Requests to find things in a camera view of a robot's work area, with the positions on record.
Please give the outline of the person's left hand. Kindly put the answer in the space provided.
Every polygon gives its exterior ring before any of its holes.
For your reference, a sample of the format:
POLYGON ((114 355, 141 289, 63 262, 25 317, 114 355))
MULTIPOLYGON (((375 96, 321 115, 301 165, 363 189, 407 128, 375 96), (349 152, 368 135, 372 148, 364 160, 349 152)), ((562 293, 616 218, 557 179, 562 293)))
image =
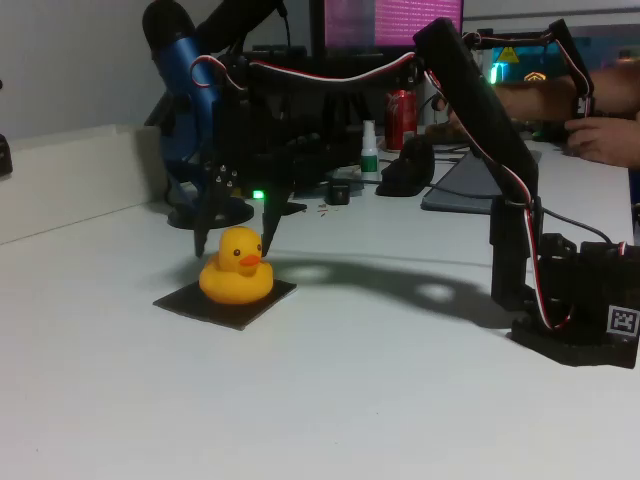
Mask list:
POLYGON ((591 162, 639 168, 639 119, 588 117, 565 123, 567 148, 591 162))

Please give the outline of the person's right hand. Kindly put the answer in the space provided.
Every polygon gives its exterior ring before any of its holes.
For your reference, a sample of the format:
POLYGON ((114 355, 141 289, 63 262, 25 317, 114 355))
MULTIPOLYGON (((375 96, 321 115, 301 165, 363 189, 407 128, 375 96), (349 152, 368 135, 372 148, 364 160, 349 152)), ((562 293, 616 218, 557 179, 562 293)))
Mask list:
POLYGON ((522 83, 501 83, 494 92, 512 119, 566 121, 574 116, 575 86, 568 77, 522 83))

